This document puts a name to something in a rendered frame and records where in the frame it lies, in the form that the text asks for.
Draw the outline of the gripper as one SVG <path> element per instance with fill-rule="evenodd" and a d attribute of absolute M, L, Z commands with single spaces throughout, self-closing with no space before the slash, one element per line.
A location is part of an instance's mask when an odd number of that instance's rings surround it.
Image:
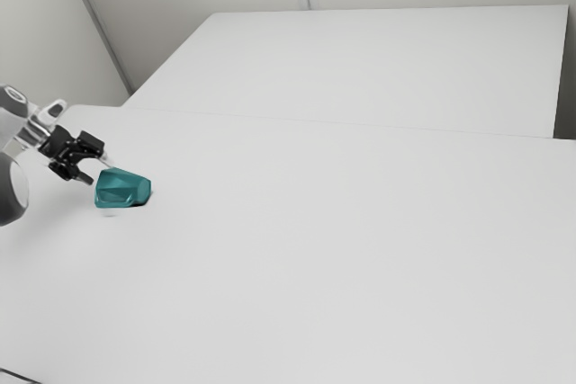
<path fill-rule="evenodd" d="M 56 125 L 39 147 L 39 152 L 51 160 L 49 169 L 63 180 L 92 185 L 94 178 L 83 172 L 78 165 L 85 159 L 94 159 L 110 166 L 104 146 L 103 141 L 84 130 L 74 138 L 67 129 Z"/>

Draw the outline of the teal faceted mug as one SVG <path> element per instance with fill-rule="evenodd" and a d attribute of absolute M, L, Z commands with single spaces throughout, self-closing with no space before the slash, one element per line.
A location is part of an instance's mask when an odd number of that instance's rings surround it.
<path fill-rule="evenodd" d="M 94 188 L 94 205 L 100 209 L 126 209 L 145 205 L 151 196 L 151 181 L 120 168 L 101 171 Z"/>

